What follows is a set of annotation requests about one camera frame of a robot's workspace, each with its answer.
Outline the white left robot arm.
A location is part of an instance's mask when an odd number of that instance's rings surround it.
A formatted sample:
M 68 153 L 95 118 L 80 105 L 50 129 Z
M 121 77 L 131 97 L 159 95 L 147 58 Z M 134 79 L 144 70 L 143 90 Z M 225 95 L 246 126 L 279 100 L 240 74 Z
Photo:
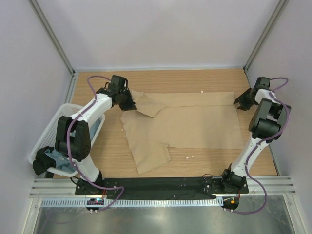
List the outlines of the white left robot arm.
M 86 181 L 86 189 L 98 195 L 104 189 L 100 170 L 94 165 L 91 156 L 90 129 L 106 111 L 118 105 L 122 111 L 136 110 L 136 104 L 128 88 L 128 80 L 112 75 L 104 87 L 97 91 L 92 87 L 90 79 L 105 78 L 91 76 L 87 78 L 94 97 L 80 111 L 70 117 L 58 119 L 55 150 L 67 157 L 71 166 Z

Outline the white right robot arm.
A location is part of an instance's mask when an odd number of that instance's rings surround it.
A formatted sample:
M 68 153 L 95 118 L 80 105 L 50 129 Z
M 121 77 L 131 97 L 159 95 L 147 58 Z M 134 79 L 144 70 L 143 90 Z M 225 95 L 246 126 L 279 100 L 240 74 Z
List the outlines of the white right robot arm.
M 225 193 L 240 192 L 247 187 L 251 166 L 272 141 L 280 138 L 288 124 L 292 108 L 278 100 L 275 92 L 285 86 L 289 80 L 282 78 L 285 82 L 271 89 L 273 80 L 274 78 L 258 77 L 254 87 L 246 90 L 234 101 L 234 104 L 239 105 L 240 110 L 247 111 L 254 105 L 257 109 L 248 127 L 250 138 L 245 148 L 234 163 L 222 173 L 219 185 Z

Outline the beige t shirt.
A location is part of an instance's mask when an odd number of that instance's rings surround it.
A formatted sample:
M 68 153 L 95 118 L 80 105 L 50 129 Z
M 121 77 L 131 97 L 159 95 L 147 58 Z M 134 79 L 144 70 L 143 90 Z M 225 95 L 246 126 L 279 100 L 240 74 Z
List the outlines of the beige t shirt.
M 131 95 L 136 110 L 121 122 L 139 174 L 167 164 L 170 147 L 243 148 L 233 92 Z

